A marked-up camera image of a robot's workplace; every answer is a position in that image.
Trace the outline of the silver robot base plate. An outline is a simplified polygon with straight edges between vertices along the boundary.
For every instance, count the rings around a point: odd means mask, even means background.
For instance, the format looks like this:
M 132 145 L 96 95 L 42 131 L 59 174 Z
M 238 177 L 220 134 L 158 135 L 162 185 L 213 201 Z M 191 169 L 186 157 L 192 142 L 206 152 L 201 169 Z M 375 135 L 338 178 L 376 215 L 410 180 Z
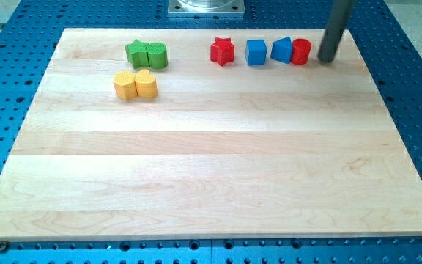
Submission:
M 169 15 L 243 15 L 244 0 L 168 0 Z

